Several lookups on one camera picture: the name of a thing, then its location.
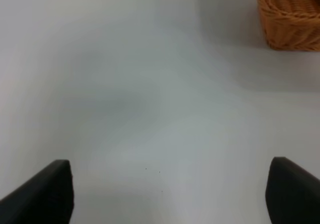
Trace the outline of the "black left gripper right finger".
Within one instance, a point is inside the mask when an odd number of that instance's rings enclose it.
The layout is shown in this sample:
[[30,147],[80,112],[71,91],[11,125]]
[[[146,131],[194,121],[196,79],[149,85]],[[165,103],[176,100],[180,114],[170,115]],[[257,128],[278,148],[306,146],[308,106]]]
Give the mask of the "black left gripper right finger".
[[318,224],[320,180],[288,158],[274,157],[265,202],[273,224]]

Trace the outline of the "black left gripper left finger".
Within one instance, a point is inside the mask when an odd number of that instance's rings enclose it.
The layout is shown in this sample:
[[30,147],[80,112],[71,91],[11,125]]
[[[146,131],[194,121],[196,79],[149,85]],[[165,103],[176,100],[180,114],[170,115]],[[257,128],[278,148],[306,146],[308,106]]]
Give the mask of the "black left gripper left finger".
[[74,210],[71,164],[55,160],[0,200],[2,224],[68,224]]

